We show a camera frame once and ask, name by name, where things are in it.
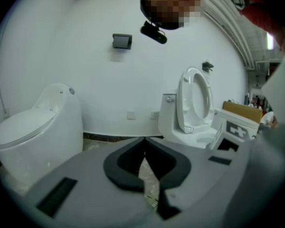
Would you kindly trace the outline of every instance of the cardboard box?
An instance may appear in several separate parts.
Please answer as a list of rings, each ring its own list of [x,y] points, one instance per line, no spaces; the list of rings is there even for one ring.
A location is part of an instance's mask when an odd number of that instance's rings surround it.
[[[253,108],[247,105],[236,104],[228,101],[224,101],[223,109],[234,114],[248,118],[256,123],[260,123],[263,112],[260,109]]]

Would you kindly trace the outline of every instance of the toilet lid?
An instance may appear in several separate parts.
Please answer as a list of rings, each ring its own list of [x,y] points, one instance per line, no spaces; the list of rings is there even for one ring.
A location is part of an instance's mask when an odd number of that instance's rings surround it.
[[[204,97],[205,114],[203,116],[199,116],[194,107],[194,100],[196,103],[194,97],[197,93],[194,92],[194,79],[196,79]],[[176,109],[179,126],[185,133],[192,133],[193,130],[204,131],[211,126],[214,117],[211,87],[204,75],[194,67],[189,67],[180,78]]]
[[[40,133],[55,113],[40,108],[20,112],[0,124],[0,149],[22,143]]]

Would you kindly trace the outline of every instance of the black wall mount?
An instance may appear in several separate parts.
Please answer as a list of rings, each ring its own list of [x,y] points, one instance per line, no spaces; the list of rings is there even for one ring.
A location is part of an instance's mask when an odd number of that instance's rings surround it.
[[[131,49],[132,35],[113,34],[113,48]]]
[[[207,72],[207,73],[209,73],[209,70],[211,70],[212,71],[212,68],[213,68],[214,66],[210,63],[210,62],[204,62],[203,64],[202,64],[202,69],[205,71],[205,72]]]

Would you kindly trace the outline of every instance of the floor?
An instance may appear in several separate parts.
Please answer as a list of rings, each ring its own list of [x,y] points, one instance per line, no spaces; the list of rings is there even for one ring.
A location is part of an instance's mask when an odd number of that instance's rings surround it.
[[[93,151],[98,148],[105,148],[111,144],[111,142],[84,139],[83,151]],[[148,203],[150,203],[153,208],[156,208],[158,204],[157,200],[159,197],[159,181],[155,177],[146,159],[144,159],[141,164],[138,177],[141,178],[145,183],[145,197]],[[30,188],[29,186],[19,184],[6,171],[4,166],[0,167],[0,179],[7,187],[11,188],[21,196],[24,196]]]

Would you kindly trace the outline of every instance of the red clothing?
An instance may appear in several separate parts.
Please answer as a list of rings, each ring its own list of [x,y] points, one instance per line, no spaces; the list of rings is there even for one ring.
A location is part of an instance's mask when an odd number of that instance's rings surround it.
[[[249,19],[251,23],[271,34],[281,47],[285,38],[282,25],[274,18],[265,0],[251,1],[255,3],[245,6],[245,8],[239,12]]]

